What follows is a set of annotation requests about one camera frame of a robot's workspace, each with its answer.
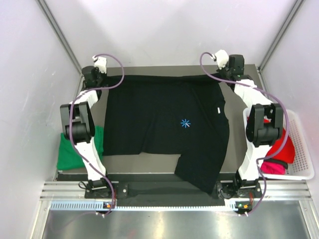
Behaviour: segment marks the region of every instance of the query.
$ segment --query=red cloth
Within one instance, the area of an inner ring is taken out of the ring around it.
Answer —
[[[286,131],[284,129],[282,137],[280,139],[278,139],[275,142],[275,144],[271,147],[271,149],[267,153],[267,156],[273,154],[274,152],[277,151],[277,149],[279,149],[280,145],[284,141],[285,134],[286,134]],[[283,149],[273,158],[277,159],[277,160],[284,161],[286,163],[293,163],[294,159],[295,159],[295,154],[296,153],[295,153],[294,144],[293,144],[291,138],[288,136],[287,142],[286,142],[285,146],[283,147]]]
[[[271,163],[264,161],[263,164],[261,165],[260,169],[264,173],[269,173],[269,174],[285,174],[285,168],[281,164],[278,163]]]

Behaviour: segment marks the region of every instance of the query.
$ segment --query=gray table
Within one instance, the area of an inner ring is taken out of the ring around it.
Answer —
[[[215,72],[215,66],[207,66],[211,73]],[[119,75],[120,69],[109,68],[109,75]],[[201,75],[199,66],[158,66],[158,67],[128,67],[127,75],[154,75],[154,76],[186,76]],[[261,86],[255,65],[246,65],[245,74],[250,75],[258,87]],[[241,165],[247,150],[242,112],[245,104],[225,84],[220,83],[226,100],[225,113],[229,119],[230,134],[225,162],[221,172],[235,172]],[[104,126],[108,91],[102,93],[98,103],[92,107],[92,115],[95,125]],[[108,173],[173,173],[179,155],[147,154],[116,155],[103,157],[103,164]],[[85,173],[85,169],[63,171],[63,173]]]

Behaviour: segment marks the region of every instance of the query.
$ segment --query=metal floor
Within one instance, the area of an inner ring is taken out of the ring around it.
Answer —
[[[309,239],[298,201],[263,202],[246,217],[223,212],[112,212],[84,215],[59,233],[79,211],[50,211],[44,239]]]
[[[207,66],[211,73],[216,70],[215,66]],[[128,67],[125,68],[126,75],[155,75],[155,76],[187,76],[202,75],[199,66],[158,66],[158,67]],[[109,75],[119,75],[118,68],[108,68]],[[245,65],[245,74],[250,75],[255,84],[261,88],[261,82],[255,65]],[[220,83],[225,97],[225,113],[229,120],[230,134],[225,162],[221,172],[235,172],[241,165],[247,150],[245,132],[243,127],[242,112],[245,104],[225,84]],[[98,103],[92,109],[95,125],[104,126],[108,92],[104,91]],[[147,154],[139,155],[116,155],[103,158],[103,164],[108,173],[173,173],[179,155]],[[86,170],[75,169],[63,171],[63,173],[85,173]]]

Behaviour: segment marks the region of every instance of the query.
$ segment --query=white plastic basket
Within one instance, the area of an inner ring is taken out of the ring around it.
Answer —
[[[249,117],[250,109],[246,108],[243,112],[244,125],[246,128],[247,117]],[[297,115],[287,110],[289,118],[289,136],[295,147],[295,160],[293,164],[288,164],[288,170],[285,175],[278,174],[264,174],[266,178],[284,179],[284,180],[309,180],[315,175],[314,167],[310,159],[308,147],[302,133],[302,128]]]

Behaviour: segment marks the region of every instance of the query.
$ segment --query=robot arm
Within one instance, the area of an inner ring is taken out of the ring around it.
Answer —
[[[74,103],[72,136],[75,148],[89,160],[90,164],[102,174],[106,175],[106,169],[101,163],[94,144],[95,126],[90,110],[92,106],[98,102],[101,91],[92,90],[86,92],[86,90],[99,87],[103,78],[107,76],[107,60],[104,57],[98,57],[93,60],[95,61],[94,66],[87,66],[82,69],[84,87],[83,91],[79,94],[81,97]],[[69,119],[71,104],[72,102],[61,105],[60,107],[63,134],[66,139],[70,138]],[[90,190],[105,188],[107,186],[105,179],[101,178],[101,175],[97,173],[87,161],[83,160],[83,162],[88,173]]]
[[[212,58],[217,62],[220,78],[239,83],[228,85],[250,109],[249,118],[244,119],[247,152],[233,180],[233,190],[235,193],[254,190],[258,186],[259,179],[257,159],[265,157],[275,141],[282,136],[283,109],[254,89],[257,87],[254,81],[244,74],[242,55],[228,56],[224,50],[220,50]],[[262,163],[263,160],[259,160],[258,166],[260,167]]]

